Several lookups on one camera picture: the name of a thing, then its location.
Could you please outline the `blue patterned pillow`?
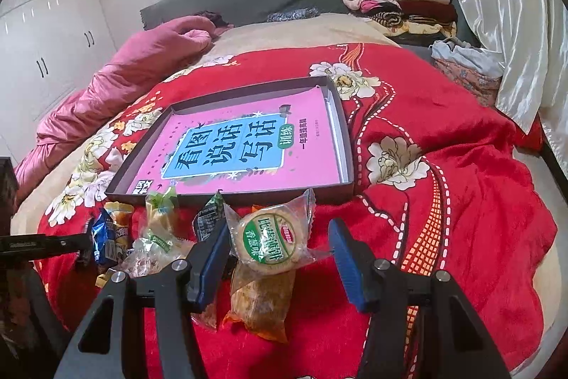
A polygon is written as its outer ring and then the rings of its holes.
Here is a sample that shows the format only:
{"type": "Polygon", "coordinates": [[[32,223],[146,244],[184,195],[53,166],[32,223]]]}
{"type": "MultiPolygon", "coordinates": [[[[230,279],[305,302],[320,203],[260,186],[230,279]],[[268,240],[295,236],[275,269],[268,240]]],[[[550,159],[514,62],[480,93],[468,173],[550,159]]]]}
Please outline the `blue patterned pillow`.
{"type": "Polygon", "coordinates": [[[270,13],[267,17],[269,23],[272,22],[288,22],[302,19],[310,19],[320,16],[321,13],[317,8],[301,8],[290,11],[279,11],[270,13]]]}

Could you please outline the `dark shallow box tray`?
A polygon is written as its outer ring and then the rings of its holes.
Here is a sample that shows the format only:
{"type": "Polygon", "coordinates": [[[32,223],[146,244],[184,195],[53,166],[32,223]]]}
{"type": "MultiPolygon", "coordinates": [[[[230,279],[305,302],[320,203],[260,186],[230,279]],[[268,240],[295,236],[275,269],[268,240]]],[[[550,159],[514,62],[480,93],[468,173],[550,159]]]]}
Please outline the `dark shallow box tray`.
{"type": "Polygon", "coordinates": [[[353,195],[341,98],[326,76],[235,88],[169,106],[110,182],[109,199],[142,205],[174,188],[183,206],[221,193],[232,205],[287,202],[314,189],[323,203],[353,195]]]}

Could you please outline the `brown snack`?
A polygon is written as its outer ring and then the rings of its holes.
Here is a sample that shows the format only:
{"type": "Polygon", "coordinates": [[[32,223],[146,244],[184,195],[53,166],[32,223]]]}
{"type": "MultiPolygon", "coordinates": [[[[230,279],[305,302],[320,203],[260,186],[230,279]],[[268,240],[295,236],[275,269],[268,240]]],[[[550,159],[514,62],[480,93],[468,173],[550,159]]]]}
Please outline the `brown snack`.
{"type": "Polygon", "coordinates": [[[261,339],[285,343],[295,280],[294,270],[262,276],[238,262],[231,279],[230,310],[222,323],[241,323],[261,339]]]}

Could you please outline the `light blue crumpled cloth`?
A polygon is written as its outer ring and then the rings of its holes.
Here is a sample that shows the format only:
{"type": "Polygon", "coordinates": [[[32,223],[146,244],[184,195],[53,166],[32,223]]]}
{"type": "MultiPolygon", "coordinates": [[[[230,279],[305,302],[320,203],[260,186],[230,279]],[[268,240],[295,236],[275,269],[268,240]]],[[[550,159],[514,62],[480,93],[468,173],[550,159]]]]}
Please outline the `light blue crumpled cloth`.
{"type": "Polygon", "coordinates": [[[504,65],[497,52],[476,48],[466,42],[456,43],[452,38],[434,41],[430,51],[434,60],[449,61],[473,69],[487,78],[503,77],[504,65]]]}

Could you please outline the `blue Oreo cookie packet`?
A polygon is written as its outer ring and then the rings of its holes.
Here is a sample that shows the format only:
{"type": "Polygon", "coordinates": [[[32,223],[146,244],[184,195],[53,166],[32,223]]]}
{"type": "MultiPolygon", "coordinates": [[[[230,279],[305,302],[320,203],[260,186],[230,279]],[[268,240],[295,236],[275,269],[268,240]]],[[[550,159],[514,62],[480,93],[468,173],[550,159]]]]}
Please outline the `blue Oreo cookie packet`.
{"type": "Polygon", "coordinates": [[[91,227],[92,253],[96,264],[102,269],[109,269],[118,264],[118,252],[115,244],[115,223],[112,216],[101,209],[91,227]]]}

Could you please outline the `yellow candy packet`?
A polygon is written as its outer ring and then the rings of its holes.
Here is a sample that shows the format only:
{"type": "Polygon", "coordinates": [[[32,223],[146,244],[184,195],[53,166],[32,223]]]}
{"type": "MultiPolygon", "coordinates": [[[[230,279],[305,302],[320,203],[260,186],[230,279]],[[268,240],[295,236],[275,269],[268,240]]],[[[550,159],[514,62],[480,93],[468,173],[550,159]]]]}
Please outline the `yellow candy packet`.
{"type": "Polygon", "coordinates": [[[115,242],[123,251],[126,251],[131,244],[132,215],[135,208],[132,205],[120,202],[107,202],[104,209],[115,226],[115,242]]]}

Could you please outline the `green clear pastry packet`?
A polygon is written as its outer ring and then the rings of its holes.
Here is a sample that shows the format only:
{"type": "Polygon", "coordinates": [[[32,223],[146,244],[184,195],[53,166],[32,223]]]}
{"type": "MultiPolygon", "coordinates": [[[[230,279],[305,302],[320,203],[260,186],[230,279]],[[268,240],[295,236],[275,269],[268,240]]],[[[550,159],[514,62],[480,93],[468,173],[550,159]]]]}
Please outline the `green clear pastry packet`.
{"type": "Polygon", "coordinates": [[[164,193],[152,191],[145,197],[146,224],[120,266],[129,277],[157,274],[174,261],[188,256],[193,242],[174,235],[179,225],[178,209],[174,186],[169,186],[164,193]]]}

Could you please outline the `pink Chinese workbook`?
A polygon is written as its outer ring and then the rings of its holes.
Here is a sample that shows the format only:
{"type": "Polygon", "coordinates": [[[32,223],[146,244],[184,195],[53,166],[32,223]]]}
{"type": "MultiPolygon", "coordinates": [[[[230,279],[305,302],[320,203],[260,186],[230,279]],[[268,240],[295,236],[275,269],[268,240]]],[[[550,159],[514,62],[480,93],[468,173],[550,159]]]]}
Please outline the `pink Chinese workbook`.
{"type": "Polygon", "coordinates": [[[130,194],[257,193],[341,182],[319,86],[290,95],[172,114],[140,156],[130,194]]]}

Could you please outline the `round green label pastry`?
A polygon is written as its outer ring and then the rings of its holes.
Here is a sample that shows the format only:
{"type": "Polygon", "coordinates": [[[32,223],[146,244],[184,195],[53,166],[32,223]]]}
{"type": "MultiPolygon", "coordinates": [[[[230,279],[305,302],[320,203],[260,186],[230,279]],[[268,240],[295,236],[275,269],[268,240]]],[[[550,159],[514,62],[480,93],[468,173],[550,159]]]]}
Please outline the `round green label pastry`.
{"type": "Polygon", "coordinates": [[[291,201],[239,216],[223,207],[234,253],[253,279],[300,269],[330,256],[308,245],[315,217],[313,189],[291,201]]]}

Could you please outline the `pink rolled blanket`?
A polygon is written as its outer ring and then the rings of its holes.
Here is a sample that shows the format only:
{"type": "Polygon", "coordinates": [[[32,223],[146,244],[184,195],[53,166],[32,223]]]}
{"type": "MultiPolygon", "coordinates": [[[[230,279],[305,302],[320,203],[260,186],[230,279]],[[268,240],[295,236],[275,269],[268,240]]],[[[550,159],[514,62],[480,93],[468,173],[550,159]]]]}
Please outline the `pink rolled blanket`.
{"type": "Polygon", "coordinates": [[[35,147],[15,167],[21,203],[65,157],[109,119],[172,73],[199,59],[213,45],[215,24],[201,15],[172,19],[127,39],[87,87],[46,117],[35,131],[35,147]]]}

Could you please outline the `white satin curtain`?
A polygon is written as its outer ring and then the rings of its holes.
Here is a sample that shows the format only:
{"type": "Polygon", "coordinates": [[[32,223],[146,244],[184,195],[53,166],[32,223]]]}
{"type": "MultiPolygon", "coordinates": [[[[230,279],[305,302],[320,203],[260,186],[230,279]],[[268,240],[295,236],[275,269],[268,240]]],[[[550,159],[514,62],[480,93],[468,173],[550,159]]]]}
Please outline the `white satin curtain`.
{"type": "Polygon", "coordinates": [[[523,131],[539,119],[567,166],[567,8],[562,0],[459,0],[481,43],[499,54],[497,108],[523,131]]]}

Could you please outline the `red floral quilt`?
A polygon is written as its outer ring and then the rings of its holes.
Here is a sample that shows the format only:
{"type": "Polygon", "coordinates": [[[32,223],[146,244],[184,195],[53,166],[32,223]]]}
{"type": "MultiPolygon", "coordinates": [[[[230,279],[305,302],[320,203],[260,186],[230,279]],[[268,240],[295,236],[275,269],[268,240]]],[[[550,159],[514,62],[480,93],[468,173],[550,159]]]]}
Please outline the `red floral quilt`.
{"type": "MultiPolygon", "coordinates": [[[[354,151],[354,197],[318,200],[310,244],[345,221],[356,239],[402,270],[446,269],[480,314],[509,370],[541,341],[543,311],[533,277],[556,223],[530,170],[513,159],[516,127],[410,51],[378,44],[274,49],[227,56],[179,71],[119,113],[88,142],[70,182],[38,231],[80,233],[98,216],[121,162],[170,105],[222,90],[292,78],[330,78],[354,151]]],[[[98,269],[65,255],[37,262],[56,315],[74,330],[98,290],[98,269]]],[[[197,327],[211,378],[353,377],[369,318],[349,304],[331,258],[299,269],[286,343],[242,325],[197,327]]]]}

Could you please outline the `white wardrobe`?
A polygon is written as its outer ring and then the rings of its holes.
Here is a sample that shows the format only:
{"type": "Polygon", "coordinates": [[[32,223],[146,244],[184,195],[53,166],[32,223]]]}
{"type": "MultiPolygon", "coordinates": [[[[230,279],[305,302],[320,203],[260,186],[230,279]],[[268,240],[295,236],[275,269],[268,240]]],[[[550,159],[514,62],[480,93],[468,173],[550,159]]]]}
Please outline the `white wardrobe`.
{"type": "Polygon", "coordinates": [[[113,54],[100,0],[2,0],[2,156],[19,163],[42,117],[113,54]]]}

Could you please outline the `black green snack packet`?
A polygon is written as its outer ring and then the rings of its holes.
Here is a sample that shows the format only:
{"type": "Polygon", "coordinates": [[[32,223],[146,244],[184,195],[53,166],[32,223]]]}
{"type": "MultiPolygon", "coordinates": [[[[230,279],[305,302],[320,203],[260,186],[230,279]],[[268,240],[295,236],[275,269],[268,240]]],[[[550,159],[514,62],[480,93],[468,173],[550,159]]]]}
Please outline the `black green snack packet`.
{"type": "Polygon", "coordinates": [[[198,242],[204,242],[215,230],[217,223],[224,219],[224,200],[217,191],[196,214],[192,221],[193,231],[198,242]]]}

